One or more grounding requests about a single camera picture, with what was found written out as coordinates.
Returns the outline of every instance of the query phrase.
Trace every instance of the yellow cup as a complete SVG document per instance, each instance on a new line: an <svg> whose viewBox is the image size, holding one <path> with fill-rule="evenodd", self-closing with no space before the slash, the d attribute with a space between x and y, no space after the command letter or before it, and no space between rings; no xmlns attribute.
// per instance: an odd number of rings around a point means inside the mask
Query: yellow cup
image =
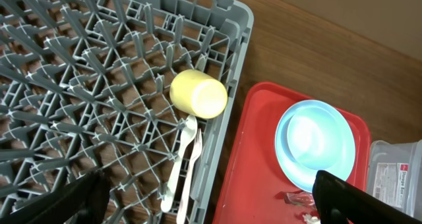
<svg viewBox="0 0 422 224"><path fill-rule="evenodd" d="M184 70L171 83L170 99L176 108L203 119L217 117L227 104L224 85L199 70Z"/></svg>

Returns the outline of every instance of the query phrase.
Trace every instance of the white label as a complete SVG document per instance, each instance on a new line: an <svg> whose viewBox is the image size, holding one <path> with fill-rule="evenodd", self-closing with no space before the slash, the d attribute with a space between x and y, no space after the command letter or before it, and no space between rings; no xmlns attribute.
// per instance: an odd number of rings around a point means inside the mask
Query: white label
<svg viewBox="0 0 422 224"><path fill-rule="evenodd" d="M396 208L403 208L407 163L378 163L373 196Z"/></svg>

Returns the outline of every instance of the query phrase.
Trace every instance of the gray dish rack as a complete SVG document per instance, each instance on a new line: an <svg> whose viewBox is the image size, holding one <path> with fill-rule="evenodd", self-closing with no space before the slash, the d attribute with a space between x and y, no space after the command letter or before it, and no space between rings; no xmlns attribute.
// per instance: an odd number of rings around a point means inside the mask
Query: gray dish rack
<svg viewBox="0 0 422 224"><path fill-rule="evenodd" d="M0 23L0 217L102 169L113 183L105 221L171 219L179 203L167 218L160 198L186 115L168 90L198 69L229 94L219 117L198 120L204 151L187 221L204 222L253 27L246 5L0 0Z"/></svg>

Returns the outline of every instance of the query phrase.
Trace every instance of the white utensil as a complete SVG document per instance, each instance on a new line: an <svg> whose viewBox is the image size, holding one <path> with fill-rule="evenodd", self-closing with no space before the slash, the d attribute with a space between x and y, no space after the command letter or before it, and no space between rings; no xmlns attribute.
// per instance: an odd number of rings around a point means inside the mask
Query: white utensil
<svg viewBox="0 0 422 224"><path fill-rule="evenodd" d="M201 131L196 134L195 142L193 144L193 150L191 159L189 160L189 166L187 168L185 185L183 187L182 199L180 201L179 211L177 212L176 223L184 224L187 213L187 204L189 203L189 193L191 192L192 174L195 162L200 157L202 152L202 134Z"/></svg>
<svg viewBox="0 0 422 224"><path fill-rule="evenodd" d="M161 210L163 212L169 212L174 200L174 195L177 188L177 181L179 180L180 168L182 166L183 154L187 146L192 142L193 138L196 135L198 130L198 123L196 122L196 117L189 115L186 119L186 126L183 128L180 135L180 147L177 151L177 157L173 164L173 169L171 170L169 181L167 182L166 195L161 201Z"/></svg>

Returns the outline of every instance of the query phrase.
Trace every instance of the wooden table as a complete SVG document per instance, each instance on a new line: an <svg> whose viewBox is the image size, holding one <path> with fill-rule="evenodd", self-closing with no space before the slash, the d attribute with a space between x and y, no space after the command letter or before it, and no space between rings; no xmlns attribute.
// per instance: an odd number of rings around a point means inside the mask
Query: wooden table
<svg viewBox="0 0 422 224"><path fill-rule="evenodd" d="M220 158L211 222L247 92L271 81L359 115L372 140L422 138L422 62L281 0L238 0L254 16L251 41Z"/></svg>

